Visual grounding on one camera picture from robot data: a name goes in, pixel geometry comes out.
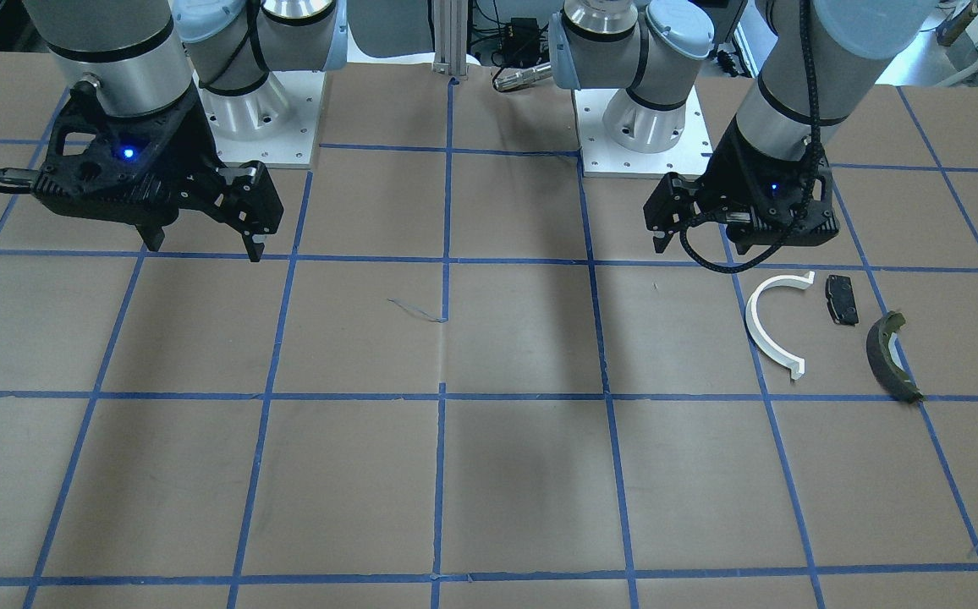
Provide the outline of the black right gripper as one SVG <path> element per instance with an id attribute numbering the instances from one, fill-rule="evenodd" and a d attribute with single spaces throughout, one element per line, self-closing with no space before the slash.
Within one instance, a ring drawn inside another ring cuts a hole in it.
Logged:
<path id="1" fill-rule="evenodd" d="M 0 168 L 0 193 L 32 195 L 64 217 L 133 225 L 151 253 L 180 211 L 201 211 L 238 232 L 250 262 L 260 262 L 283 202 L 264 162 L 222 167 L 195 86 L 140 117 L 107 114 L 98 94 L 94 74 L 75 82 L 44 162 Z"/>

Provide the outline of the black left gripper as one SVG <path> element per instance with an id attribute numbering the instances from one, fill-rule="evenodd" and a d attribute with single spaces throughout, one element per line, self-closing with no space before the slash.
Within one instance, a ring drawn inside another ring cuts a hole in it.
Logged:
<path id="1" fill-rule="evenodd" d="M 663 174 L 643 205 L 646 228 L 657 254 L 663 254 L 674 234 L 689 255 L 695 250 L 686 231 L 699 212 L 713 213 L 714 220 L 728 224 L 728 236 L 737 250 L 768 246 L 794 223 L 794 211 L 806 211 L 805 219 L 784 242 L 788 247 L 819 246 L 838 236 L 838 219 L 832 210 L 831 170 L 825 155 L 819 157 L 816 185 L 819 194 L 802 207 L 804 180 L 813 165 L 804 153 L 784 161 L 756 149 L 733 120 L 700 178 L 681 173 Z"/>

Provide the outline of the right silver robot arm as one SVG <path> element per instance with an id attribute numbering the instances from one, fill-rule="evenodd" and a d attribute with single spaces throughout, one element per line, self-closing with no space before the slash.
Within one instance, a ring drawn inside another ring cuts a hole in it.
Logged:
<path id="1" fill-rule="evenodd" d="M 280 72 L 349 59 L 343 1 L 28 1 L 69 99 L 36 169 L 0 168 L 0 193 L 132 225 L 156 253 L 181 211 L 228 225 L 250 261 L 283 220 L 256 154 L 222 161 L 216 135 L 276 134 L 294 109 Z"/>

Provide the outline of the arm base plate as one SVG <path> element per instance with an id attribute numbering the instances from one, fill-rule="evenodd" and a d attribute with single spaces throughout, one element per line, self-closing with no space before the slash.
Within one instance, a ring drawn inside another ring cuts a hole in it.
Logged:
<path id="1" fill-rule="evenodd" d="M 703 174 L 713 153 L 697 91 L 671 111 L 640 107 L 624 90 L 573 92 L 583 171 L 595 178 Z"/>
<path id="2" fill-rule="evenodd" d="M 201 90 L 218 157 L 229 166 L 310 168 L 326 81 L 323 72 L 272 72 L 244 96 Z"/>

